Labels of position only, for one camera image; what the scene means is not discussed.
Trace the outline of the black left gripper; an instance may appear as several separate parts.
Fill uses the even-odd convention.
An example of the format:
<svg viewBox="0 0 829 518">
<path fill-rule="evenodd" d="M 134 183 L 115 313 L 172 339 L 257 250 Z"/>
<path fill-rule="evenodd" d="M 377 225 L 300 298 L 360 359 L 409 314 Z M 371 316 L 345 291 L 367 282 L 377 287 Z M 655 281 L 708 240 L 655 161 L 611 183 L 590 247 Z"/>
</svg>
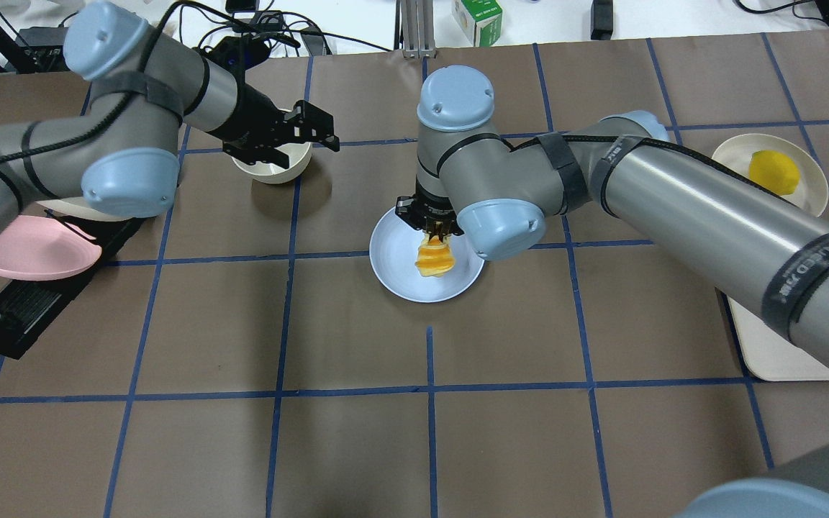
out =
<svg viewBox="0 0 829 518">
<path fill-rule="evenodd" d="M 216 137 L 237 162 L 258 162 L 289 168 L 289 155 L 280 145 L 319 144 L 338 152 L 335 119 L 308 101 L 297 101 L 289 112 L 276 107 L 262 92 L 245 82 L 246 62 L 269 55 L 266 43 L 251 50 L 250 37 L 225 37 L 203 53 L 203 132 Z"/>
</svg>

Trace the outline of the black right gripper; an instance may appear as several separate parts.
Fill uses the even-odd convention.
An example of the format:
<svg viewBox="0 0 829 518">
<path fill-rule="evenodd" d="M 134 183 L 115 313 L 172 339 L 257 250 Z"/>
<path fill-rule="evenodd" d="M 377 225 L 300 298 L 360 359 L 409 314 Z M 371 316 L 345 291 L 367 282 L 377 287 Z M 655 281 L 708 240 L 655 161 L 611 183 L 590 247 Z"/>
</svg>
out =
<svg viewBox="0 0 829 518">
<path fill-rule="evenodd" d="M 406 225 L 424 233 L 423 245 L 448 242 L 451 236 L 463 236 L 457 214 L 442 186 L 424 186 L 415 181 L 412 196 L 396 199 L 394 215 Z"/>
</svg>

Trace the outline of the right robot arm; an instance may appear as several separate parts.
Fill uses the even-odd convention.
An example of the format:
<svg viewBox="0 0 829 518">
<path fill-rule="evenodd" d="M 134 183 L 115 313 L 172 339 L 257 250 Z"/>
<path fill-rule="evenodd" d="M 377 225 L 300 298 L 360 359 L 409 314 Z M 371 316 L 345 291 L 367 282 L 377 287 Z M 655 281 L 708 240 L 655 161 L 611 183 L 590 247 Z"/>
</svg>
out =
<svg viewBox="0 0 829 518">
<path fill-rule="evenodd" d="M 396 217 L 497 261 L 539 243 L 547 217 L 598 204 L 829 368 L 829 221 L 671 143 L 651 112 L 514 147 L 492 124 L 494 97 L 469 66 L 425 79 L 417 183 Z"/>
</svg>

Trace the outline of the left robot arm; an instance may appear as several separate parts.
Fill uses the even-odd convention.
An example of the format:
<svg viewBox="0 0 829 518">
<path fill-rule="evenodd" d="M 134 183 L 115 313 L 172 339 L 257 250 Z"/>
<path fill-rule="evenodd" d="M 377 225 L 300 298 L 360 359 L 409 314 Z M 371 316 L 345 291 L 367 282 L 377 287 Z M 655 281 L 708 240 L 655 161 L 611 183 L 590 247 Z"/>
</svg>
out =
<svg viewBox="0 0 829 518">
<path fill-rule="evenodd" d="M 88 114 L 0 125 L 0 234 L 31 203 L 82 197 L 97 211 L 147 219 L 175 201 L 182 124 L 237 160 L 285 168 L 280 146 L 340 148 L 331 114 L 300 99 L 288 112 L 226 69 L 112 2 L 76 15 L 65 62 L 90 83 Z"/>
</svg>

